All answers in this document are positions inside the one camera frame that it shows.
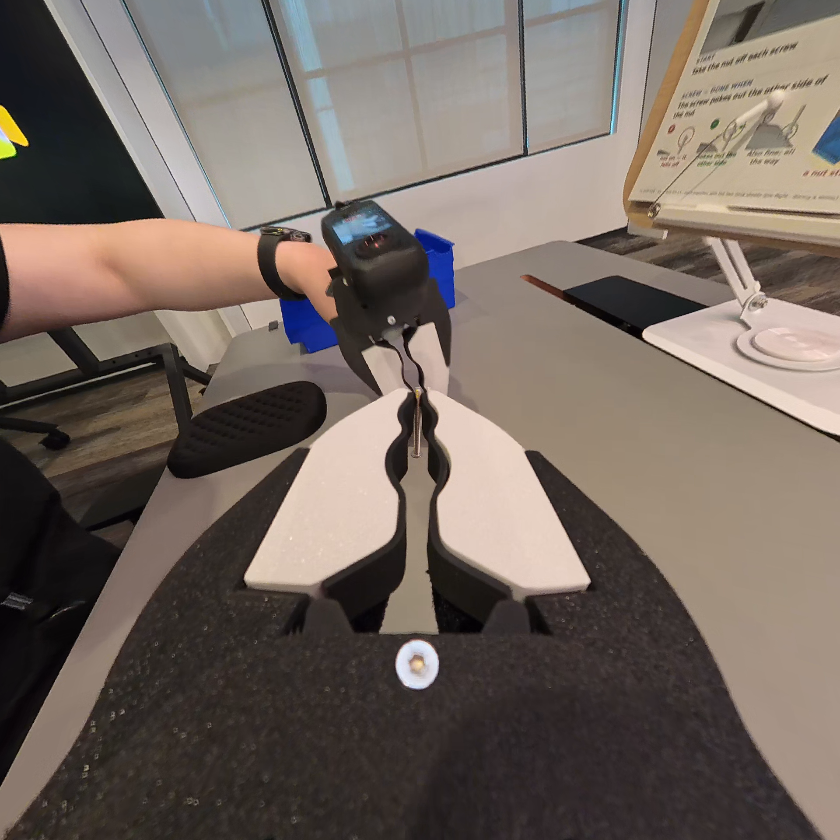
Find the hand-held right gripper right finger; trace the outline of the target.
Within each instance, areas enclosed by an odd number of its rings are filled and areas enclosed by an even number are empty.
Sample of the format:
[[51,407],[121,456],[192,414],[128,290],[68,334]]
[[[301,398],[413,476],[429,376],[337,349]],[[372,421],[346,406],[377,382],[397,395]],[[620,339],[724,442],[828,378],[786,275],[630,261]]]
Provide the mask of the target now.
[[585,591],[591,578],[526,450],[446,394],[427,397],[449,467],[436,501],[443,548],[514,599]]

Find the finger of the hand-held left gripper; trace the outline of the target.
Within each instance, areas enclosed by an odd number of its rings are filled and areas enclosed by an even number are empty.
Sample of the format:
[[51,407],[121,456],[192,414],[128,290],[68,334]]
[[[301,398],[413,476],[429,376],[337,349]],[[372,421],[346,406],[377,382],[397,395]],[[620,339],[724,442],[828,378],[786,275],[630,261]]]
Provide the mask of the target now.
[[403,358],[388,342],[363,350],[363,382],[380,396],[404,391]]
[[449,363],[445,360],[436,326],[420,325],[408,340],[408,355],[414,362],[421,388],[448,394]]

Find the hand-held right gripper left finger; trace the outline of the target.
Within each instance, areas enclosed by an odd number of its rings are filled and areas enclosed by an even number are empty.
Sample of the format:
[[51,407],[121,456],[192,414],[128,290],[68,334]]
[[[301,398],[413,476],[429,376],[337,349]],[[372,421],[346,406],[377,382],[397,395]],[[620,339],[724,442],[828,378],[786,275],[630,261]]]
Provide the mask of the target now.
[[249,589],[317,595],[396,534],[398,493],[385,469],[411,394],[395,390],[332,425],[309,448],[254,559]]

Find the blue plastic bin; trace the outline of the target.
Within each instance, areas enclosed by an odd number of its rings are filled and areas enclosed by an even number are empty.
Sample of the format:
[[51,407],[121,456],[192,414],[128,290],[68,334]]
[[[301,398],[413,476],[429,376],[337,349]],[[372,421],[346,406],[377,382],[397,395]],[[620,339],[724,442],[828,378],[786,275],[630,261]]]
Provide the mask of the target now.
[[[426,253],[430,275],[437,286],[448,309],[456,304],[455,299],[455,244],[423,228],[414,231]],[[338,338],[333,328],[315,311],[309,300],[280,301],[282,326],[291,344],[301,344],[310,354],[338,345]]]

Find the person's left forearm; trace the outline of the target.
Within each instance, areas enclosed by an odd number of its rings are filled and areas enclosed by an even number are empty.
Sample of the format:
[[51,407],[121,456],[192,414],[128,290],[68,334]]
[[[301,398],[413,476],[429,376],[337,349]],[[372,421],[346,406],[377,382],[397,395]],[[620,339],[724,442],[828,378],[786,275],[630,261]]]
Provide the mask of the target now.
[[3,224],[3,343],[144,312],[269,300],[257,237],[170,219]]

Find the grey desk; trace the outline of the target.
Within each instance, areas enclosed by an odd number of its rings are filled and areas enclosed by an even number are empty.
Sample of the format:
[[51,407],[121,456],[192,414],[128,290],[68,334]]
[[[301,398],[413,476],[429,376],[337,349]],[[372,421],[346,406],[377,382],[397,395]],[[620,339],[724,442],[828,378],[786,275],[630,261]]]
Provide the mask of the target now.
[[572,244],[461,269],[450,393],[563,473],[594,590],[538,633],[288,633],[239,583],[291,453],[165,472],[2,786],[8,838],[838,838],[838,442],[544,290],[712,283]]

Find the person's left hand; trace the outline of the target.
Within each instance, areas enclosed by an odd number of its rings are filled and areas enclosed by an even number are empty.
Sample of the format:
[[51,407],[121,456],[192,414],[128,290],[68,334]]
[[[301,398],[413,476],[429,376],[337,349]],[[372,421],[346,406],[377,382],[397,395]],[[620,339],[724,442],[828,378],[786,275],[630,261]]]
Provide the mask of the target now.
[[319,246],[306,246],[303,254],[296,258],[292,275],[297,290],[304,294],[317,314],[326,323],[338,317],[333,296],[331,271],[337,263],[330,252]]

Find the black wristwatch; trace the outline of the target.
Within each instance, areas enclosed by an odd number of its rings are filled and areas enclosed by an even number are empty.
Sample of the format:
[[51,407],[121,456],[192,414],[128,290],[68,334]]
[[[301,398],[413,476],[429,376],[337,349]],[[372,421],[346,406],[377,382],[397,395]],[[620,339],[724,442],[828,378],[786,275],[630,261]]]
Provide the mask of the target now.
[[312,236],[295,228],[266,225],[259,229],[257,261],[259,273],[268,288],[280,301],[305,301],[307,296],[295,291],[283,281],[277,269],[277,249],[280,243],[310,244]]

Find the frosted glass window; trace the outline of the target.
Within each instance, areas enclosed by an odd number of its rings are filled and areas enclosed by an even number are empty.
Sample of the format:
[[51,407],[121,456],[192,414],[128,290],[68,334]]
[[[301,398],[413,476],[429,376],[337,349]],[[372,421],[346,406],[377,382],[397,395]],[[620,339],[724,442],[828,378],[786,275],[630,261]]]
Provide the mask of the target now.
[[235,228],[614,127],[622,2],[124,2]]

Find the black tablet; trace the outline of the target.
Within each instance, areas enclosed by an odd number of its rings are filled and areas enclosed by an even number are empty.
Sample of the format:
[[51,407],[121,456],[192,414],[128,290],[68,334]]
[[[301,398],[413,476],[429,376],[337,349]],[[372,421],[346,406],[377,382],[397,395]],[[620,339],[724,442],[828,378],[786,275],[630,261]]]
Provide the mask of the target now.
[[638,339],[649,327],[707,308],[623,276],[607,276],[567,288],[561,291],[561,298]]

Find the white document stand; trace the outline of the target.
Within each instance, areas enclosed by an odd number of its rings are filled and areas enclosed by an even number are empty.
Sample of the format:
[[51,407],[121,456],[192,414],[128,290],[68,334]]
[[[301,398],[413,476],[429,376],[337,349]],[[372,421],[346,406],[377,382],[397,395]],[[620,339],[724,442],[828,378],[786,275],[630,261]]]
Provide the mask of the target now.
[[648,327],[644,341],[838,438],[838,316],[767,297],[738,241],[703,240],[734,299]]

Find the person's black shirt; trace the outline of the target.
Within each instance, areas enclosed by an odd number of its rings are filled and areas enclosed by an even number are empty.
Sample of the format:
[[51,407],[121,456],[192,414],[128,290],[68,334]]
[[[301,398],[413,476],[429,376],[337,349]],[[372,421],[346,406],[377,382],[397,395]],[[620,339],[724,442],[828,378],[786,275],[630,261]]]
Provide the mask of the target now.
[[5,776],[120,556],[1,443],[1,772]]

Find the wooden board with instruction sheet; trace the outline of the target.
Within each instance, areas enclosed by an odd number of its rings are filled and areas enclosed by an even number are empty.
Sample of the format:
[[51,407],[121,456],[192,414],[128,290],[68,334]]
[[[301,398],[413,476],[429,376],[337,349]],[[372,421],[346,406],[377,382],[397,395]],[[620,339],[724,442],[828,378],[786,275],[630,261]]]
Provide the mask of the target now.
[[838,256],[838,2],[694,2],[624,186],[642,228]]

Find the black desk frame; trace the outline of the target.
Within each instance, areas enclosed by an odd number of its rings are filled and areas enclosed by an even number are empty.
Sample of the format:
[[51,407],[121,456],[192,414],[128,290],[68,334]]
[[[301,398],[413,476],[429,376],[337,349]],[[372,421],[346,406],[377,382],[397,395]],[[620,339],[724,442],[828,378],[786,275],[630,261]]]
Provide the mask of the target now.
[[72,328],[49,331],[48,336],[73,363],[73,369],[21,385],[2,383],[2,406],[33,402],[58,392],[77,392],[110,380],[117,381],[157,369],[166,375],[175,419],[179,425],[183,425],[188,423],[193,414],[187,380],[206,386],[212,378],[210,374],[187,363],[173,343],[162,343],[101,360]]

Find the black wall screen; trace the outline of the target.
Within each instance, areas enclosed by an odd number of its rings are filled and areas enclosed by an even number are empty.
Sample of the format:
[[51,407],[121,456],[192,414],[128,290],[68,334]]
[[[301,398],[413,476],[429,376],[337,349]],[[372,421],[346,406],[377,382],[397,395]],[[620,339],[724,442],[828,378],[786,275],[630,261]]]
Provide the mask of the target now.
[[45,2],[1,2],[1,76],[2,223],[163,216]]

